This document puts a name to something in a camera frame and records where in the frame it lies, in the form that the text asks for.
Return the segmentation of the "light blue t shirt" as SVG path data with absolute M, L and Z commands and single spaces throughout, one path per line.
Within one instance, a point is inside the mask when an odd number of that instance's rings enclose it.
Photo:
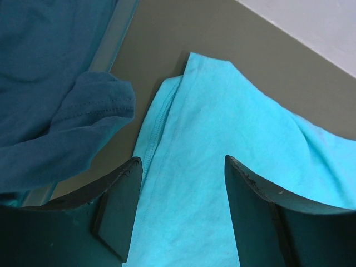
M 191 53 L 160 86 L 134 155 L 143 176 L 127 266 L 239 266 L 225 156 L 303 197 L 355 208 L 355 142 L 280 106 L 228 61 Z

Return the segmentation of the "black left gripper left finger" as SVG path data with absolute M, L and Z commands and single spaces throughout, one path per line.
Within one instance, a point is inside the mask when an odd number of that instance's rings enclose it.
M 142 180 L 133 157 L 104 177 L 41 206 L 1 206 L 2 266 L 121 266 Z

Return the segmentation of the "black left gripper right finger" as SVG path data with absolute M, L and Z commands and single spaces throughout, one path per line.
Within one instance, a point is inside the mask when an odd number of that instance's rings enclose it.
M 297 195 L 225 157 L 241 266 L 354 266 L 355 211 Z

